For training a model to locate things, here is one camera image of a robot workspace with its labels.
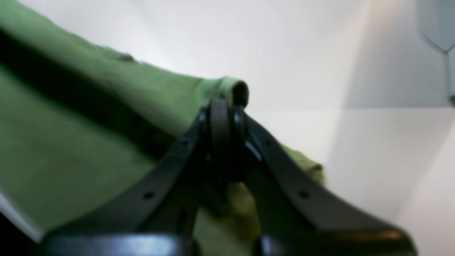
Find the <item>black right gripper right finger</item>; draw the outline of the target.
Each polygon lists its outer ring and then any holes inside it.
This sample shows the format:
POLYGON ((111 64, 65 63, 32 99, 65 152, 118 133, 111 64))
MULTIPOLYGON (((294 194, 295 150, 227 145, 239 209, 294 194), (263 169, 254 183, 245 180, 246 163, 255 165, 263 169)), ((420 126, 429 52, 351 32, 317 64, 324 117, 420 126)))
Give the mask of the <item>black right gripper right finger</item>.
POLYGON ((242 181, 252 193, 260 235, 254 256, 416 256, 402 229, 354 207, 304 172, 241 107, 236 138, 248 161, 242 181))

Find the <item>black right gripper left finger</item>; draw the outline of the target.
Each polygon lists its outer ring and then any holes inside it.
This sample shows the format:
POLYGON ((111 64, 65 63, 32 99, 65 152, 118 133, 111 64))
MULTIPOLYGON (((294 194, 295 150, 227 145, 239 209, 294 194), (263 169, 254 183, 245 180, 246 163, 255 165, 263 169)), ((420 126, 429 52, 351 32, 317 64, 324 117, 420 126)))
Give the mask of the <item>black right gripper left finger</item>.
POLYGON ((204 186, 214 178, 212 123, 228 103, 206 103, 156 167, 125 192, 49 232, 43 256, 199 256, 193 237, 204 186))

